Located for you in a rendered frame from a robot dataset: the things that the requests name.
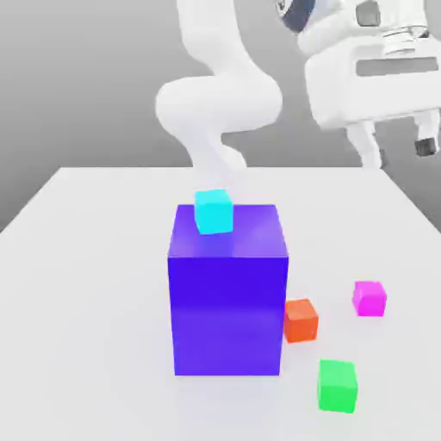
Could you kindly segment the small orange cube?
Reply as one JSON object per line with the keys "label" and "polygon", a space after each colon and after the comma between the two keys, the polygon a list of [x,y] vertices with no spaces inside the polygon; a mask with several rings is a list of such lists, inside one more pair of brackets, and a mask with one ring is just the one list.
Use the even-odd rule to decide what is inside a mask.
{"label": "small orange cube", "polygon": [[319,315],[309,299],[286,302],[284,335],[289,343],[313,341],[317,338]]}

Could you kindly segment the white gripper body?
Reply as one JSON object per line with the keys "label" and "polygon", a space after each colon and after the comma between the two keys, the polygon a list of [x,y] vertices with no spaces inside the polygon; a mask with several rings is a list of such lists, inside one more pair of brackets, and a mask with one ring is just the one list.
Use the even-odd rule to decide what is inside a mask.
{"label": "white gripper body", "polygon": [[305,64],[311,112],[322,129],[441,109],[441,41],[385,57],[375,37],[343,40]]}

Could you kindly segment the large purple box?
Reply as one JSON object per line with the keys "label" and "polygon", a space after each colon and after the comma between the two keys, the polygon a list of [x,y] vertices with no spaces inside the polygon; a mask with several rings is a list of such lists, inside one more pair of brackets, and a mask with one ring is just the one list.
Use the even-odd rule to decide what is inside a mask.
{"label": "large purple box", "polygon": [[280,372],[289,253],[273,205],[237,205],[233,230],[199,234],[177,207],[168,251],[178,376]]}

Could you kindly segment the small green cube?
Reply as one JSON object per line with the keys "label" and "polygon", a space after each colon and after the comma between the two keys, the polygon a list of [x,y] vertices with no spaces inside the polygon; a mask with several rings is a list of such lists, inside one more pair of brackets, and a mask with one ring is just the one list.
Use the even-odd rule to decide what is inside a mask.
{"label": "small green cube", "polygon": [[354,413],[358,394],[357,373],[353,362],[319,361],[317,400],[322,411]]}

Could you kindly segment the small cyan cube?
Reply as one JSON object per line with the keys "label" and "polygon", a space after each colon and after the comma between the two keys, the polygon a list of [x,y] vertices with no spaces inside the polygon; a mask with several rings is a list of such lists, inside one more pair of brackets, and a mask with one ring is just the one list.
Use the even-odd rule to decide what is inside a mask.
{"label": "small cyan cube", "polygon": [[230,233],[233,230],[233,203],[227,191],[197,191],[195,221],[200,234]]}

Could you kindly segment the small magenta cube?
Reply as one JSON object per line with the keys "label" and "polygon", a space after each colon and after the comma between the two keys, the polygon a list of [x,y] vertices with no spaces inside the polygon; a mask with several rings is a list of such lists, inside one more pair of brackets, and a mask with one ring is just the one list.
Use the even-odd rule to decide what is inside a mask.
{"label": "small magenta cube", "polygon": [[380,282],[355,281],[352,304],[358,316],[382,317],[387,299],[387,293]]}

